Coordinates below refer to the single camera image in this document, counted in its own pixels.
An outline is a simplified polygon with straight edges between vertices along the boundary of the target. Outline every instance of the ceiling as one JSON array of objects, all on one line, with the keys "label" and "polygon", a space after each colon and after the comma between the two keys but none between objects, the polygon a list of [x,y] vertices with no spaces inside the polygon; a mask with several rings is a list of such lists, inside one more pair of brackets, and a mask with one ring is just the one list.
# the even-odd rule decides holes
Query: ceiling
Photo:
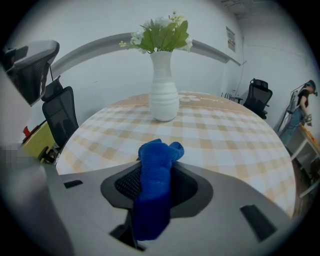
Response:
[{"label": "ceiling", "polygon": [[248,14],[275,12],[278,5],[274,0],[220,0],[240,20]]}]

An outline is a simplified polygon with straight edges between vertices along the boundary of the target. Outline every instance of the round table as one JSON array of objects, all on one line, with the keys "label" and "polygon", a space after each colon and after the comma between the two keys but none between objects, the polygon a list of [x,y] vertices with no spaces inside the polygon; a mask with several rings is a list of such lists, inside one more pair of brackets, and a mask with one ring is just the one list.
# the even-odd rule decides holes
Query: round table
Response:
[{"label": "round table", "polygon": [[182,163],[230,175],[251,185],[290,217],[296,183],[290,156],[277,134],[236,102],[210,94],[180,92],[177,117],[152,118],[148,95],[106,107],[86,120],[66,143],[56,165],[60,175],[135,161],[139,147],[160,138],[184,147]]}]

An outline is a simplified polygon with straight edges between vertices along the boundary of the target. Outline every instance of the blue towel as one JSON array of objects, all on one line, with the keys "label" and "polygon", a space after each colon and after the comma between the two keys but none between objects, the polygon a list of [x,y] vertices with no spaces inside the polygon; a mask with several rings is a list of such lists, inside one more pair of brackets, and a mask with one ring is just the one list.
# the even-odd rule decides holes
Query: blue towel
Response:
[{"label": "blue towel", "polygon": [[179,142],[169,146],[155,139],[138,151],[141,159],[141,192],[134,201],[133,229],[139,241],[154,240],[170,222],[171,166],[185,151]]}]

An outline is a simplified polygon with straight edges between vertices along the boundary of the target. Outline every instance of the person wearing cap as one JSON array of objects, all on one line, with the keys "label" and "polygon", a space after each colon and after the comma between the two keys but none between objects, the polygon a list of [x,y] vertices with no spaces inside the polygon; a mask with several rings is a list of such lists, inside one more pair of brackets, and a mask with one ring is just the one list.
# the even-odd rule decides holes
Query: person wearing cap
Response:
[{"label": "person wearing cap", "polygon": [[308,97],[310,94],[317,95],[316,84],[312,80],[309,80],[299,92],[296,109],[292,113],[290,121],[279,136],[284,145],[290,141],[293,133],[301,122],[306,122],[309,126],[311,125],[309,113],[307,111],[307,107],[309,105]]}]

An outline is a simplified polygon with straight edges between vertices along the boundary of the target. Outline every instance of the vase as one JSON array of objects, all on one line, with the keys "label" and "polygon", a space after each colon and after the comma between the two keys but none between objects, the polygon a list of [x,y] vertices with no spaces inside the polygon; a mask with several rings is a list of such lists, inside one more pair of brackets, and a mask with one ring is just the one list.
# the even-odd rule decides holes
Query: vase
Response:
[{"label": "vase", "polygon": [[179,110],[179,96],[171,74],[172,53],[157,51],[151,53],[153,81],[149,93],[149,110],[154,119],[162,122],[174,119]]}]

